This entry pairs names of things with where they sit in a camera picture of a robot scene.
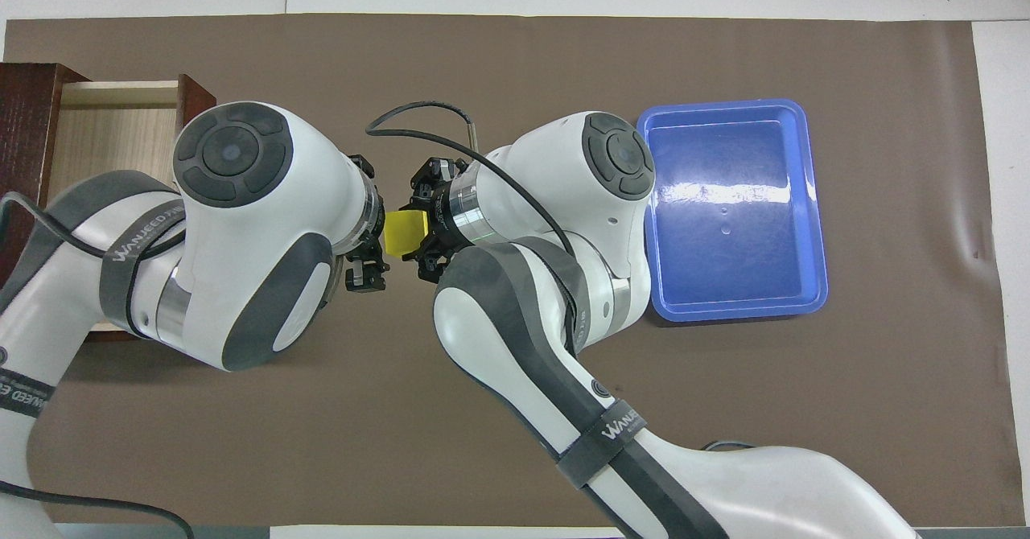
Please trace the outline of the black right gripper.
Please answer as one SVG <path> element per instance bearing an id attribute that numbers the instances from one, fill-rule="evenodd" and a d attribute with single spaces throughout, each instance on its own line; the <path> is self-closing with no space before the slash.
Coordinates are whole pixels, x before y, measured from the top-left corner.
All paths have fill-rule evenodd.
<path id="1" fill-rule="evenodd" d="M 441 276 L 453 254 L 468 247 L 451 206 L 451 183 L 465 167 L 465 162 L 430 158 L 412 177 L 410 209 L 425 212 L 428 218 L 427 276 Z"/>

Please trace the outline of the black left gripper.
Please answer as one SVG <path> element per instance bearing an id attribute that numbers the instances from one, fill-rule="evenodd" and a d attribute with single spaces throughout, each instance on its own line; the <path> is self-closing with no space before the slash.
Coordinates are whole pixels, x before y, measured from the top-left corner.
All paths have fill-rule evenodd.
<path id="1" fill-rule="evenodd" d="M 351 154 L 349 160 L 356 169 L 352 181 L 374 186 L 375 170 L 364 155 Z M 347 252 L 345 261 L 345 289 L 347 292 L 383 292 L 386 289 L 384 273 L 389 265 L 383 260 L 382 233 L 385 210 L 381 195 L 375 188 L 368 193 L 365 203 L 364 252 Z M 437 285 L 445 270 L 445 246 L 437 235 L 427 235 L 412 252 L 402 254 L 403 261 L 415 261 L 417 276 Z"/>

